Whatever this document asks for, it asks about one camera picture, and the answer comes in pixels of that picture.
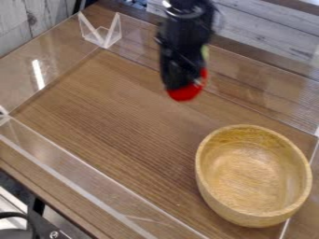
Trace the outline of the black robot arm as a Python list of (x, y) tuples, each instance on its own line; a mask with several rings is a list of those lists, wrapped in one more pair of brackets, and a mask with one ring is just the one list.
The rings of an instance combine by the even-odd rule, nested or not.
[(159, 71), (167, 91), (199, 87), (206, 60), (202, 49), (214, 34), (218, 13), (214, 0), (165, 0), (166, 19), (159, 25)]

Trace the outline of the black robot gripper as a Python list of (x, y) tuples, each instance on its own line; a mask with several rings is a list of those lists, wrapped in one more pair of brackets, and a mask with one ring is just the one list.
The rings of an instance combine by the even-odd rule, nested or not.
[(177, 59), (182, 55), (193, 60), (201, 47), (210, 42), (214, 11), (210, 8), (167, 8), (165, 13), (166, 20), (157, 35), (159, 70), (165, 88), (177, 91), (187, 86), (202, 85), (205, 61), (182, 62)]

